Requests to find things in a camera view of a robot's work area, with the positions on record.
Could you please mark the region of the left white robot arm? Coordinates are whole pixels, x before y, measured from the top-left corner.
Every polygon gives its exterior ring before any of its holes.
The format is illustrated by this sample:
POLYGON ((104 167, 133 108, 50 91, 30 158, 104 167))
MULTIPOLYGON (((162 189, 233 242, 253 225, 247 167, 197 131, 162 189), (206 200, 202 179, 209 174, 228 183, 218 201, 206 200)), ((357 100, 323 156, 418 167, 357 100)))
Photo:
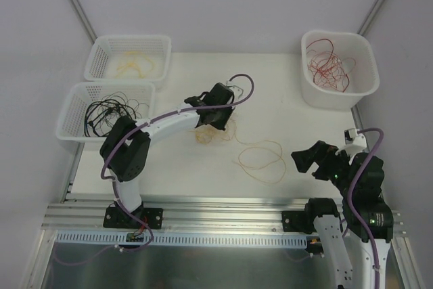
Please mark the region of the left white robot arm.
POLYGON ((115 122, 99 154, 104 165, 101 178, 110 180, 114 204, 107 207, 103 227, 114 229, 162 226, 161 208, 146 208, 139 194, 139 176, 152 145, 180 131, 210 125, 224 130, 234 111, 237 95, 232 87, 217 83, 210 91, 191 96, 172 112, 147 122, 122 116, 115 122))

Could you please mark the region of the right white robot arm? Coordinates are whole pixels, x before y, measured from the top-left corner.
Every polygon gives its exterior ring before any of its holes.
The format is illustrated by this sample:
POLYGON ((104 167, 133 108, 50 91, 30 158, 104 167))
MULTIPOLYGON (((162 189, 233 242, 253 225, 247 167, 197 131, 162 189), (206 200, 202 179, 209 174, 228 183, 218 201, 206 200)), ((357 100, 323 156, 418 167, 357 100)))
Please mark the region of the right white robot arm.
POLYGON ((317 141, 291 157, 300 173, 316 164, 312 176, 331 181, 342 197, 341 213, 332 199, 311 198, 303 220, 292 223, 301 232, 319 234, 334 287, 384 288, 394 217, 381 197, 383 160, 356 142, 338 148, 317 141))

